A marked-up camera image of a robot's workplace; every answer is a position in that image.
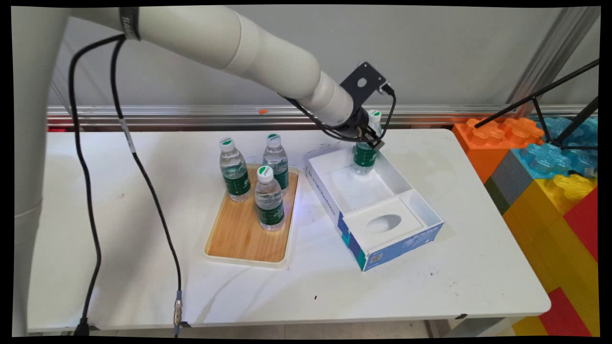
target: oval hole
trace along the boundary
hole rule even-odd
[[[401,217],[393,214],[379,216],[368,222],[365,229],[370,233],[384,233],[397,227],[401,222]]]

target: cable connector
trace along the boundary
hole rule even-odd
[[[182,291],[176,291],[176,301],[174,302],[174,338],[179,336],[179,328],[181,328],[181,319],[183,315],[183,296]]]
[[[87,323],[87,318],[81,318],[78,326],[75,329],[74,335],[89,335],[89,324]]]
[[[384,85],[382,85],[381,89],[383,91],[387,92],[387,94],[389,94],[389,95],[395,95],[395,91],[393,90],[393,88],[391,87],[391,84],[389,82],[387,82]]]

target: yellow lego block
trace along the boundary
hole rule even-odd
[[[540,280],[542,287],[548,294],[556,288],[559,288],[559,283],[556,282],[553,275],[546,267],[546,264],[544,264],[544,260],[527,235],[526,227],[521,223],[512,207],[514,207],[514,205],[511,206],[502,217],[504,221],[506,221],[508,228],[510,228],[510,232],[512,232],[518,246],[523,251],[525,258],[527,258],[529,265],[531,265],[531,268],[535,272],[535,275]]]
[[[544,191],[562,215],[595,188],[589,179],[577,174],[569,177],[557,174],[553,179],[544,180],[539,179],[538,183],[544,186]]]
[[[512,204],[533,240],[570,211],[594,188],[594,183],[577,174],[553,179],[534,179]]]
[[[542,321],[537,316],[528,316],[512,325],[516,335],[548,335]]]
[[[532,240],[563,216],[545,191],[547,180],[533,180],[511,205]]]
[[[591,335],[599,337],[599,276],[593,256],[563,218],[533,243]]]

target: white box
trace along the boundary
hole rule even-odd
[[[368,175],[355,173],[353,149],[307,159],[306,177],[367,271],[433,241],[444,222],[382,153]]]

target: white table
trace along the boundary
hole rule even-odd
[[[539,315],[550,300],[460,145],[448,130],[390,130],[382,152],[446,222],[435,241],[360,272],[307,180],[296,199],[295,246],[282,270],[213,263],[204,242],[224,193],[218,141],[261,162],[271,132],[132,133],[179,256],[191,326]],[[317,130],[279,131],[289,164],[349,147]],[[82,133],[102,268],[89,323],[171,327],[176,270],[151,194],[121,132]],[[95,264],[83,172],[72,133],[49,133],[28,326],[77,324]]]

